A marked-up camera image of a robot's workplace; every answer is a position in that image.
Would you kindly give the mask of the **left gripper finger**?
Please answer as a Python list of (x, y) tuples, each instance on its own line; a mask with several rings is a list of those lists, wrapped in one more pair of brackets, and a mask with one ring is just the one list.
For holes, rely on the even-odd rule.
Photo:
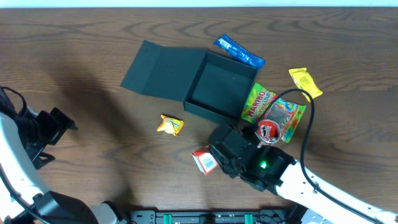
[(56, 135), (53, 137), (51, 142), (49, 143), (50, 145), (56, 145), (60, 138), (65, 134), (66, 130), (71, 129), (71, 130), (78, 130), (74, 120), (69, 118), (64, 112), (59, 110), (58, 108), (54, 108), (50, 114), (55, 118), (55, 120), (58, 122), (58, 131)]
[(28, 146), (25, 150), (36, 170), (55, 160), (51, 154), (44, 152), (45, 146)]

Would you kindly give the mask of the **red and white carton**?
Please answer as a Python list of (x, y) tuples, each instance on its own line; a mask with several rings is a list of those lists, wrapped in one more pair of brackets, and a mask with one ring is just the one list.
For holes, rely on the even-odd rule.
[(197, 164), (200, 172), (208, 175), (218, 167), (218, 163), (210, 153), (210, 147), (206, 146), (192, 152), (192, 157)]

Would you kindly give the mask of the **small red Pringles can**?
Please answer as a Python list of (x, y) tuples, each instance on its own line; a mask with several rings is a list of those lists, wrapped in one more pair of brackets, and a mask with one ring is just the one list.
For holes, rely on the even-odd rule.
[(281, 138), (279, 125), (272, 120), (264, 119), (259, 122), (255, 135), (259, 139), (258, 148), (262, 146), (271, 146)]

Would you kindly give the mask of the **dark green box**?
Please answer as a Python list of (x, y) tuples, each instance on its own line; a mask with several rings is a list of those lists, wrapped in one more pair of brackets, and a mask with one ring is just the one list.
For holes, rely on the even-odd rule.
[(206, 49), (143, 41), (121, 86), (180, 101), (186, 112), (215, 123), (237, 124), (257, 69)]

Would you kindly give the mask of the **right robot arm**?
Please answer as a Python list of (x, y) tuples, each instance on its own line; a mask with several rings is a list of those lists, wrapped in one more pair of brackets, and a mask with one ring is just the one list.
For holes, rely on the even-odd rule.
[(332, 223), (397, 223), (397, 214), (365, 203), (319, 178), (278, 147), (272, 128), (230, 125), (209, 137), (210, 154), (231, 178), (291, 200)]

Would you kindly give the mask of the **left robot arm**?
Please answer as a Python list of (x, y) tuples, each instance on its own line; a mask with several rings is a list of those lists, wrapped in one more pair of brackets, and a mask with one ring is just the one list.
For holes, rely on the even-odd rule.
[(128, 214), (110, 201), (89, 207), (81, 200), (51, 190), (39, 169), (54, 161), (44, 152), (75, 122), (58, 108), (36, 113), (26, 102), (17, 111), (1, 87), (1, 221), (3, 223), (117, 224)]

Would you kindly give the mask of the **small orange yellow snack bag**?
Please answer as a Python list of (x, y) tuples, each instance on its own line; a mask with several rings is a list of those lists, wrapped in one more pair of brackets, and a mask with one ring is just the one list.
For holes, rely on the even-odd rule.
[(167, 134), (172, 134), (173, 136), (177, 136), (185, 124), (183, 120), (171, 118), (164, 114), (161, 115), (161, 118), (162, 123), (157, 128), (157, 131), (163, 131)]

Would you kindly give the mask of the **Haribo gummy worms bag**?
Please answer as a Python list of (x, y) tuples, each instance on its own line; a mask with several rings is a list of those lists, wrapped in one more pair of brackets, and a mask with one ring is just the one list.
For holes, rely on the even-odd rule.
[[(276, 93), (255, 83), (245, 102), (241, 118), (250, 123), (258, 121), (275, 98), (277, 98)], [(305, 105), (279, 98), (272, 105), (272, 108), (267, 112), (264, 119), (276, 122), (281, 130), (281, 140), (289, 142), (305, 109)]]

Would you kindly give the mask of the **yellow snack packet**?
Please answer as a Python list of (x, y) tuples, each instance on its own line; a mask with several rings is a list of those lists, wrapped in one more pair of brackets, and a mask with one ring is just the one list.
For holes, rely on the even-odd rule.
[(296, 86), (299, 89), (308, 92), (313, 99), (323, 94), (323, 92), (317, 87), (312, 76), (309, 74), (305, 67), (291, 68), (289, 69), (289, 74), (292, 77)]

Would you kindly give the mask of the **blue snack bar wrapper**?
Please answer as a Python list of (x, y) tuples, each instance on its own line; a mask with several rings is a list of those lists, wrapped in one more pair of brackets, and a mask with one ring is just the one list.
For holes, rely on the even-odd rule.
[(214, 41), (213, 44), (225, 50), (232, 58), (256, 69), (261, 69), (266, 64), (263, 58), (252, 54), (225, 33)]

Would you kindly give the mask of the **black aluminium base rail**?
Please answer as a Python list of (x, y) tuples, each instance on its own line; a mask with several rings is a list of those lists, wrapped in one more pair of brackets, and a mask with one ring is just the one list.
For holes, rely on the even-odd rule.
[(286, 223), (290, 211), (284, 209), (202, 212), (133, 210), (129, 215), (129, 222), (135, 224), (277, 224)]

